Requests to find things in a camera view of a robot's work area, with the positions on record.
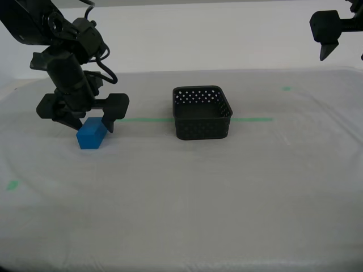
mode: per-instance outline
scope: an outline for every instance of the green tape mark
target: green tape mark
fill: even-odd
[[[131,122],[143,122],[143,123],[169,123],[174,122],[174,118],[126,118],[122,120],[116,120],[117,122],[131,123]]]
[[[12,180],[9,182],[9,184],[6,187],[7,191],[14,191],[18,186],[19,186],[19,181],[17,180]]]
[[[231,118],[232,122],[272,122],[273,118],[256,117],[256,118]]]
[[[270,117],[231,118],[231,122],[272,122],[272,121],[273,118]],[[170,123],[174,122],[174,118],[126,118],[122,120],[116,120],[116,122]]]

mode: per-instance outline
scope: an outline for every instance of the blue block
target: blue block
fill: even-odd
[[[102,117],[90,117],[77,132],[77,140],[81,149],[98,149],[107,134]]]

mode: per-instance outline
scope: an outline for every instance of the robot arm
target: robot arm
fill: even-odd
[[[318,11],[310,20],[314,40],[321,43],[320,60],[326,59],[339,45],[343,32],[363,31],[363,1],[346,0],[352,4],[352,19],[340,19],[336,10]]]
[[[86,112],[102,109],[103,124],[113,132],[113,123],[125,117],[129,99],[124,93],[95,99],[102,80],[116,84],[117,77],[102,63],[110,49],[97,31],[96,22],[88,21],[94,3],[81,0],[90,5],[85,17],[70,23],[50,0],[1,1],[0,20],[16,40],[49,46],[42,53],[34,53],[30,64],[31,69],[46,71],[56,86],[55,92],[45,95],[38,105],[38,115],[78,130],[82,127],[79,119]],[[81,65],[89,62],[96,62],[111,78],[83,71]]]

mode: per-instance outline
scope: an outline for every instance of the black basket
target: black basket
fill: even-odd
[[[173,90],[173,101],[179,139],[222,139],[228,136],[233,112],[221,88],[179,87]]]

